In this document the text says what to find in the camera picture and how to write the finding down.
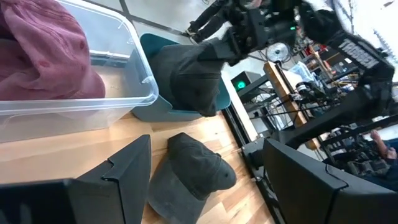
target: wooden table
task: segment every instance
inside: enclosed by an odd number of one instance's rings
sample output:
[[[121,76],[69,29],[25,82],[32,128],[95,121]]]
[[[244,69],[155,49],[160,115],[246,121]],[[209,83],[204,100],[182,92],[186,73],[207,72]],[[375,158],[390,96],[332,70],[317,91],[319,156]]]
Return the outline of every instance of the wooden table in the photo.
[[[294,101],[289,100],[289,88],[285,84],[285,82],[282,79],[282,75],[278,72],[278,70],[275,67],[275,64],[272,62],[267,62],[264,65],[264,71],[267,73],[269,76],[269,80],[274,87],[275,92],[277,93],[278,96],[280,96],[280,100],[284,103],[284,107],[286,111],[298,111],[300,108],[298,104]],[[288,79],[290,82],[290,85],[295,89],[295,86],[297,83],[302,82],[301,79],[299,79],[299,76],[284,70],[285,77]],[[301,125],[305,124],[307,120],[305,119],[305,116],[302,112],[297,112],[297,113],[289,113],[288,114],[290,119],[294,121],[294,126],[300,127]],[[320,143],[316,139],[312,139],[308,141],[306,144],[306,147],[311,149],[311,150],[317,150],[320,148]]]
[[[225,82],[228,89],[233,89],[227,78]],[[230,93],[238,113],[246,114],[235,90]],[[246,116],[241,114],[241,119],[255,139],[257,133]],[[221,154],[238,177],[233,188],[211,195],[198,223],[274,222],[255,183],[251,182],[240,149],[221,113],[180,123],[144,123],[127,114],[108,129],[0,144],[0,183],[78,177],[143,134],[151,137],[153,172],[166,153],[167,139],[181,132]],[[142,223],[165,222],[147,205]]]

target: green light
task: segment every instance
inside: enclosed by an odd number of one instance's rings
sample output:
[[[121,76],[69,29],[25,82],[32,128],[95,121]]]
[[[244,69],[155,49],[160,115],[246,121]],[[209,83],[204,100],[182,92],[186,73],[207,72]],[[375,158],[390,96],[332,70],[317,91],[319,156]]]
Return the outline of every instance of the green light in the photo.
[[[240,90],[240,89],[243,89],[244,87],[246,87],[246,84],[245,84],[244,81],[238,82],[238,89],[239,89],[239,90]]]

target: person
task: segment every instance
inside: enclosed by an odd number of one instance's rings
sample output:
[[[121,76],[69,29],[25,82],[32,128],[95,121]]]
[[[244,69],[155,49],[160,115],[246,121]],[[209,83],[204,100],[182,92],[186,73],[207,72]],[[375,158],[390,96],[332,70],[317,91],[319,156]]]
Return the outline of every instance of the person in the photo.
[[[370,181],[374,184],[385,187],[389,190],[398,192],[398,159],[395,148],[391,145],[396,145],[398,141],[384,142],[380,134],[376,130],[372,130],[370,134],[371,139],[376,143],[377,148],[384,160],[391,166],[383,177],[365,176],[363,179]]]
[[[234,1],[236,0],[216,0],[195,21],[191,21],[186,30],[191,42],[193,44],[203,42],[217,32],[225,22],[229,21],[229,12],[231,7],[233,7]],[[259,7],[261,2],[262,0],[244,1],[245,6],[253,8]]]

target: gray baseball cap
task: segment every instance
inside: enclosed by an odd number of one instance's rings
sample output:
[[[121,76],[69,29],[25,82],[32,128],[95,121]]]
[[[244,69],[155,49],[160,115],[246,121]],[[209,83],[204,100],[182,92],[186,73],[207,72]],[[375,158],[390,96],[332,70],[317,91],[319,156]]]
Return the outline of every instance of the gray baseball cap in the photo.
[[[196,223],[212,192],[236,183],[219,154],[185,133],[168,140],[166,158],[149,184],[149,205],[169,223]]]

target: maroon cloth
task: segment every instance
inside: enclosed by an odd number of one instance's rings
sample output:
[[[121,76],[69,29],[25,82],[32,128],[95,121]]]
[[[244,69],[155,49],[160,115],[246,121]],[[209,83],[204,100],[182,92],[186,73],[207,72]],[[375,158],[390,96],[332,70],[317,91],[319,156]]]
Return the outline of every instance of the maroon cloth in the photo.
[[[63,6],[0,0],[0,7],[0,100],[105,97],[84,32]]]

